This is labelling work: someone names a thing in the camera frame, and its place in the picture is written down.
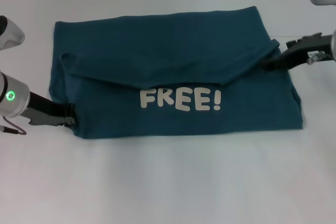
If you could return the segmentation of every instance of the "cable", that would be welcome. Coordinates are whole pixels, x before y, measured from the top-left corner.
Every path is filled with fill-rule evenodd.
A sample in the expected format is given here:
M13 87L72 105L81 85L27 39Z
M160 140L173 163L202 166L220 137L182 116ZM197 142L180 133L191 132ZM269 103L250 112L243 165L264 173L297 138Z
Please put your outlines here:
M5 120L6 123L8 123L9 125L11 125L11 126L13 126L14 128L17 129L17 130L15 130L15 129L11 129L11 128L3 126L2 132L11 133L11 134L19 134L19 135L27 135L27 132L25 130L23 130L19 126L15 125L14 123L10 122L6 117L3 116L2 118Z

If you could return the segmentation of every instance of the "white lettering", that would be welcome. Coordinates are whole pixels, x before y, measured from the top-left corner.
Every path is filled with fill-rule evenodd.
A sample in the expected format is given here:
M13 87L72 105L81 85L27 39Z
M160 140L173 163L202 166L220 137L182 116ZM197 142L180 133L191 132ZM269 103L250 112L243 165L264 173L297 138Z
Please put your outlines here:
M196 88L195 92L195 107L196 110L210 110L210 106L202 105L202 103L210 102L209 97L202 97L203 94L210 94L211 90L207 88Z
M157 104L159 107L163 106L163 100L165 100L169 105L174 104L174 100L170 98L170 95L173 93L172 89L165 89L166 92L163 93L164 89L158 89L157 95Z
M142 108L147 108L147 103L155 101L155 97L148 97L147 94L155 94L155 93L156 89L140 91L140 103Z
M183 105L183 102L191 102L191 98L190 97L186 97L183 95L183 93L188 93L188 94L192 94L193 90L190 88L178 88L176 89L176 104L175 104L175 108L178 110L183 110L183 111L190 111L190 107Z

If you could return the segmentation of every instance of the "teal t-shirt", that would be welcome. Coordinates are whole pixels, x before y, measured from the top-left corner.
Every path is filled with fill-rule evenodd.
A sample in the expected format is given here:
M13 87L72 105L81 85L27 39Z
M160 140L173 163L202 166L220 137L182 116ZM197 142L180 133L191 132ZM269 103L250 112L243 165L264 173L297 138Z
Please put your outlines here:
M49 91L82 138L301 129L278 47L256 7L57 22Z

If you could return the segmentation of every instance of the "white backdrop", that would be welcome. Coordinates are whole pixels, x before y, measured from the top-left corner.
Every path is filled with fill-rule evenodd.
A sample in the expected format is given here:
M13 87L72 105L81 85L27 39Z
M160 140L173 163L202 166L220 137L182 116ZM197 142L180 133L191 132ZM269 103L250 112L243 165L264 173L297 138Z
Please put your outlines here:
M252 5L283 49L336 29L336 7L309 0L0 0L0 15L26 33L0 53L0 68L49 97L56 21ZM28 135L0 135L0 223L335 223L336 63L291 74L302 131L85 141L14 119Z

